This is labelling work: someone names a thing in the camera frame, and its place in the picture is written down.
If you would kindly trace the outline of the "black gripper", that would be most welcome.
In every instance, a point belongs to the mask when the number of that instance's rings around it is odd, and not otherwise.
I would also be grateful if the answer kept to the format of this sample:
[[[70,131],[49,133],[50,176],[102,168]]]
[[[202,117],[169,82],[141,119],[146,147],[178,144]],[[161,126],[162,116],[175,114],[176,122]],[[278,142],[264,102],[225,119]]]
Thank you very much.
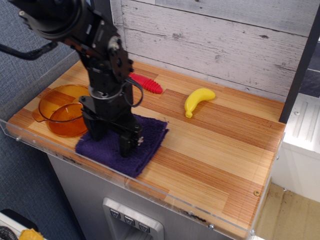
[[[100,141],[108,131],[119,136],[119,152],[127,157],[132,149],[143,142],[142,127],[132,113],[133,87],[123,85],[112,96],[89,88],[90,96],[79,98],[83,106],[82,115],[89,135],[95,141]]]

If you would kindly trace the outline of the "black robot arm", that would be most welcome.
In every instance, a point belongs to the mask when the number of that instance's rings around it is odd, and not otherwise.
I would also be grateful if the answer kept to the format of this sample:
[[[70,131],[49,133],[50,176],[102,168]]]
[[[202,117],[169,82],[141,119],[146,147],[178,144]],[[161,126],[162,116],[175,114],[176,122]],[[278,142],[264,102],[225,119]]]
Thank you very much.
[[[84,0],[14,0],[25,24],[48,40],[41,48],[20,52],[2,45],[1,51],[33,61],[64,43],[75,50],[89,76],[89,94],[82,96],[84,123],[95,141],[108,130],[119,136],[121,156],[142,141],[142,127],[132,114],[136,82],[133,62],[122,47],[117,28]]]

